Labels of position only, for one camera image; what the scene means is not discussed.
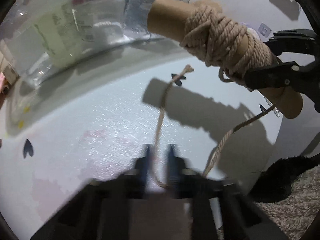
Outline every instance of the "black clamp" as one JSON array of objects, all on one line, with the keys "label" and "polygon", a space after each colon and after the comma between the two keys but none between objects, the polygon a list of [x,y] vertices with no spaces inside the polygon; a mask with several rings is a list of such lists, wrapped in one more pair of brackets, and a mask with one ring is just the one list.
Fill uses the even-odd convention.
[{"label": "black clamp", "polygon": [[[129,240],[129,199],[144,198],[149,156],[116,179],[93,181],[47,221],[31,240]],[[168,149],[168,190],[173,198],[191,200],[191,239],[218,240],[210,199],[218,198],[225,240],[287,240],[286,235],[239,188],[202,177]]]},{"label": "black clamp", "polygon": [[308,96],[320,113],[320,37],[313,30],[280,31],[265,44],[276,56],[294,52],[313,55],[315,60],[305,66],[292,61],[248,70],[244,75],[247,87],[255,90],[291,86]]}]

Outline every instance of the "cardboard tube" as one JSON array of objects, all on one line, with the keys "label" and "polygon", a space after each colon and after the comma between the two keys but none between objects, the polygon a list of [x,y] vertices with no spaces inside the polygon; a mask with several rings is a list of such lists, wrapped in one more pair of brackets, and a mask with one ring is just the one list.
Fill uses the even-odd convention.
[{"label": "cardboard tube", "polygon": [[[190,5],[177,0],[155,0],[148,14],[148,30],[181,42],[184,38],[186,20],[196,6],[197,4]],[[234,64],[242,58],[247,48],[248,38],[244,36],[233,58]],[[288,119],[297,117],[302,110],[302,96],[291,87],[266,88],[258,91],[273,104],[278,102],[279,97],[284,93],[277,108]]]}]

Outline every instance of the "rope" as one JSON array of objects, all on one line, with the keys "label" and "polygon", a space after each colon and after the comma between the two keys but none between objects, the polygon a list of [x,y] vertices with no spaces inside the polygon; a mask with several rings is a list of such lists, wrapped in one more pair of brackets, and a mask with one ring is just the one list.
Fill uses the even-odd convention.
[{"label": "rope", "polygon": [[[244,52],[242,58],[238,62],[234,63],[234,56],[236,55],[245,36],[248,38],[248,48]],[[243,77],[248,69],[264,67],[277,63],[277,57],[270,51],[269,47],[250,35],[247,32],[246,26],[240,25],[237,22],[217,13],[210,6],[201,6],[197,8],[187,19],[185,25],[185,37],[180,43],[180,46],[184,47],[190,54],[196,56],[199,60],[204,61],[206,66],[219,66],[219,78],[221,81],[236,82],[242,86],[245,86]],[[165,115],[167,94],[174,82],[184,74],[192,71],[193,68],[190,65],[187,65],[179,75],[175,76],[169,82],[162,95],[160,115],[155,135],[155,152],[152,158],[152,163],[155,163],[157,158],[160,131]],[[225,134],[212,157],[209,157],[208,159],[203,172],[204,177],[206,177],[214,167],[216,161],[221,155],[221,151],[226,141],[230,136],[242,127],[253,123],[271,112],[276,108],[276,105],[279,103],[281,98],[282,95],[279,97],[278,102],[273,104],[266,111],[242,122]],[[154,164],[152,165],[151,175],[160,187],[167,187],[165,183],[158,179],[154,170]]]}]

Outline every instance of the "black fur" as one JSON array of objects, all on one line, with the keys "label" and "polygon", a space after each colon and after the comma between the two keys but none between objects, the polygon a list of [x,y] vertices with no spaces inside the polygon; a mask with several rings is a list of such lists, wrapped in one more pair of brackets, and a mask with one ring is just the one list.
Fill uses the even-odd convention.
[{"label": "black fur", "polygon": [[291,183],[318,164],[318,161],[302,156],[280,159],[261,174],[249,196],[253,201],[263,203],[284,200],[291,194]]}]

